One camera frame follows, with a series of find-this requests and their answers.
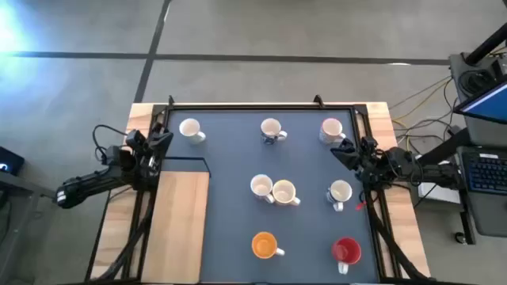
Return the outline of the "black keyboard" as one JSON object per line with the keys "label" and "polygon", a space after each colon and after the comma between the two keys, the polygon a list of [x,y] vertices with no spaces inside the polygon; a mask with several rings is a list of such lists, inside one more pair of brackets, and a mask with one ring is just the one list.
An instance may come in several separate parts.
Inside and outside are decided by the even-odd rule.
{"label": "black keyboard", "polygon": [[507,156],[465,152],[461,161],[469,191],[507,195]]}

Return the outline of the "cream mug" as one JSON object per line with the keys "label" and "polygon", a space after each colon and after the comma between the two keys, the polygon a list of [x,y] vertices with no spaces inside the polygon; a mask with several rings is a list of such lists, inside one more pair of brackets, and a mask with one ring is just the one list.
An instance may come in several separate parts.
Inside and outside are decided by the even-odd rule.
{"label": "cream mug", "polygon": [[289,180],[279,180],[273,185],[273,198],[280,205],[299,206],[301,200],[296,196],[295,185]]}

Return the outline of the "dark grey side table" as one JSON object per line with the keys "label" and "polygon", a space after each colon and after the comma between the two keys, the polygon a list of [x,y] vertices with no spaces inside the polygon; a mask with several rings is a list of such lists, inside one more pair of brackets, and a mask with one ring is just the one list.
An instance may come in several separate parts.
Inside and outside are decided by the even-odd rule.
{"label": "dark grey side table", "polygon": [[0,234],[0,285],[6,285],[40,197],[53,200],[55,190],[4,172],[0,172],[0,190],[7,193],[10,201],[9,226],[5,236]]}

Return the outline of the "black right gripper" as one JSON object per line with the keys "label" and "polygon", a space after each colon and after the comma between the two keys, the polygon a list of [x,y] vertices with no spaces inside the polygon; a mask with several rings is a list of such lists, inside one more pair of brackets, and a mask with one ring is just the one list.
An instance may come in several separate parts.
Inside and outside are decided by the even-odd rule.
{"label": "black right gripper", "polygon": [[379,179],[381,169],[377,167],[382,159],[383,151],[377,148],[377,141],[364,136],[360,140],[359,154],[352,147],[334,147],[330,151],[332,155],[348,170],[357,170],[357,179]]}

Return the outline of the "plain orange mug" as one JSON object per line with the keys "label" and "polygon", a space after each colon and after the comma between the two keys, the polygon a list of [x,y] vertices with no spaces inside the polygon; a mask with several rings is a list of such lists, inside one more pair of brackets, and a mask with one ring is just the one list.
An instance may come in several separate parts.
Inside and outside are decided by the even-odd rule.
{"label": "plain orange mug", "polygon": [[253,254],[260,259],[267,260],[274,256],[284,256],[285,251],[278,247],[277,239],[270,232],[257,233],[252,241],[251,248]]}

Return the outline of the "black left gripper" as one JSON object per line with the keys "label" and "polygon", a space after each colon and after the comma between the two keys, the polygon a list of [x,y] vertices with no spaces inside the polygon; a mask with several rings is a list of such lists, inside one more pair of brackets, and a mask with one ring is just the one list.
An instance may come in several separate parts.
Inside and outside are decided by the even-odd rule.
{"label": "black left gripper", "polygon": [[127,134],[127,146],[141,169],[149,174],[159,173],[162,160],[173,140],[173,133],[157,134],[146,138],[141,131],[132,130]]}

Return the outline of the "laptop computer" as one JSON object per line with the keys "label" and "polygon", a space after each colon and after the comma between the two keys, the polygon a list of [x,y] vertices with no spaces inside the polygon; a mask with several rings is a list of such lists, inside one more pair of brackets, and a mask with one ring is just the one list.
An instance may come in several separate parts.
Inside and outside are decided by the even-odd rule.
{"label": "laptop computer", "polygon": [[[507,74],[507,59],[485,57],[477,64],[469,66],[465,63],[466,57],[466,55],[451,55],[449,57],[452,78],[459,98],[458,105]],[[504,154],[507,156],[507,124],[461,116],[465,119],[471,139],[468,146],[460,146],[456,150],[461,162],[464,183],[467,187],[461,161],[462,153]],[[507,238],[507,195],[471,192],[467,187],[467,202],[471,208],[475,227],[481,235]]]}

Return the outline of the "blue white leaf mug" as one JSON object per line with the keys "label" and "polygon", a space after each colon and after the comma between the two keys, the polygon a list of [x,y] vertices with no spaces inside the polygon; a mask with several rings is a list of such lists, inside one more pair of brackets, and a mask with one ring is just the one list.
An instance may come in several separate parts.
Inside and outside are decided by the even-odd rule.
{"label": "blue white leaf mug", "polygon": [[344,203],[347,202],[353,194],[351,185],[345,180],[334,181],[327,189],[326,198],[332,203],[336,212],[344,210]]}

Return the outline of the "white paper box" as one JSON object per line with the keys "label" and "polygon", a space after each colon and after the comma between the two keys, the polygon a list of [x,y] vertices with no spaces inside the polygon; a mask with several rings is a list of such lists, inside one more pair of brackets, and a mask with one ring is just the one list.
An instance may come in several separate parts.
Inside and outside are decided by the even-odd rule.
{"label": "white paper box", "polygon": [[438,200],[449,203],[460,204],[459,192],[449,188],[442,188],[432,183],[422,183],[417,188],[419,197],[426,199]]}

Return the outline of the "white mug dark blue blotches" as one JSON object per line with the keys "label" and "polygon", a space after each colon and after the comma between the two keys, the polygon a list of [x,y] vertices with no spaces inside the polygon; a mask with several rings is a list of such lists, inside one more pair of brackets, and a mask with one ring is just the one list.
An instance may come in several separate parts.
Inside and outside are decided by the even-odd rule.
{"label": "white mug dark blue blotches", "polygon": [[263,143],[272,145],[279,141],[284,141],[288,136],[286,131],[282,130],[279,120],[267,118],[261,122],[261,137]]}

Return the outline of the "black box with light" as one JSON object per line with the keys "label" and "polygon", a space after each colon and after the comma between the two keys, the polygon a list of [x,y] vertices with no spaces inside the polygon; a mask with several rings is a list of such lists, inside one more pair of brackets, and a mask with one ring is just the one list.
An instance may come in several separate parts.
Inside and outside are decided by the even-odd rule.
{"label": "black box with light", "polygon": [[22,156],[0,146],[0,172],[17,176],[24,163],[25,159]]}

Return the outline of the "blue-grey table mat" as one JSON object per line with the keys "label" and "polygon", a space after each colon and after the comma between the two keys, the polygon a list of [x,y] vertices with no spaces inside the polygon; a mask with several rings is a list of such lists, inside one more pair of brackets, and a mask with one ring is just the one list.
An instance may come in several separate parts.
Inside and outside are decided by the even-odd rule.
{"label": "blue-grey table mat", "polygon": [[[378,280],[368,215],[358,208],[360,182],[323,145],[318,137],[321,122],[339,119],[348,137],[353,136],[348,112],[176,111],[170,126],[181,121],[200,122],[206,139],[190,143],[176,133],[168,157],[204,158],[211,170],[204,230],[200,279],[205,283],[374,283]],[[284,141],[263,143],[261,122],[279,120],[288,133]],[[251,179],[265,174],[273,184],[291,181],[299,206],[267,203],[250,190]],[[336,212],[326,198],[336,180],[353,190]],[[284,256],[263,260],[251,248],[253,237],[270,232]],[[353,238],[361,247],[360,260],[347,275],[338,271],[331,247],[341,238]]]}

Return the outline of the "grey diamond pattern mug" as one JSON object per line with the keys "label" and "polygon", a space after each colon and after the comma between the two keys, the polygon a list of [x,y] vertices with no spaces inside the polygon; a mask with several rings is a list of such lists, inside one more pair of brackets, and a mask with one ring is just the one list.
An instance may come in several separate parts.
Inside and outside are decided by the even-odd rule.
{"label": "grey diamond pattern mug", "polygon": [[319,130],[319,139],[322,143],[327,145],[341,143],[345,138],[343,126],[338,119],[326,118],[322,121]]}

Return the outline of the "monitor with blue screen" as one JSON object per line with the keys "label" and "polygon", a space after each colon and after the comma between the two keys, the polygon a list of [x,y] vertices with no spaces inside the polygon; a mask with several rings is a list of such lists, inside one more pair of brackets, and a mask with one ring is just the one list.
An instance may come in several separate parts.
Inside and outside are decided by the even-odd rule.
{"label": "monitor with blue screen", "polygon": [[453,112],[476,119],[507,124],[507,74],[458,104]]}

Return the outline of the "plain red mug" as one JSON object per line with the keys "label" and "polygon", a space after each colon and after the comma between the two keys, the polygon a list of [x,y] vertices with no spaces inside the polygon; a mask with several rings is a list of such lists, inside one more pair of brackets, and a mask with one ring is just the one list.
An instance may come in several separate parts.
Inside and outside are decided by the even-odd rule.
{"label": "plain red mug", "polygon": [[344,237],[333,243],[331,254],[337,261],[339,273],[347,275],[349,267],[360,260],[362,251],[360,244],[355,239]]}

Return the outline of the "red white lattice mug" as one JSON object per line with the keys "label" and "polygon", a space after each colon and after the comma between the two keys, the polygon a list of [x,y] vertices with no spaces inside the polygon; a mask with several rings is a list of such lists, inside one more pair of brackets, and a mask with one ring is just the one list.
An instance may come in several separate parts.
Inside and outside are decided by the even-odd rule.
{"label": "red white lattice mug", "polygon": [[273,181],[267,175],[258,174],[254,176],[250,181],[250,190],[258,199],[267,203],[274,203]]}

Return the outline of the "plain white mug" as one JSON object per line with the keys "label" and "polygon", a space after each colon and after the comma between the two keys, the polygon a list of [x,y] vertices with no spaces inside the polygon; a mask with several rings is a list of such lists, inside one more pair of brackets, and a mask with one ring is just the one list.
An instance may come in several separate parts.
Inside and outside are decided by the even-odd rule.
{"label": "plain white mug", "polygon": [[191,143],[202,143],[206,139],[206,134],[200,129],[198,120],[188,118],[179,125],[179,132]]}

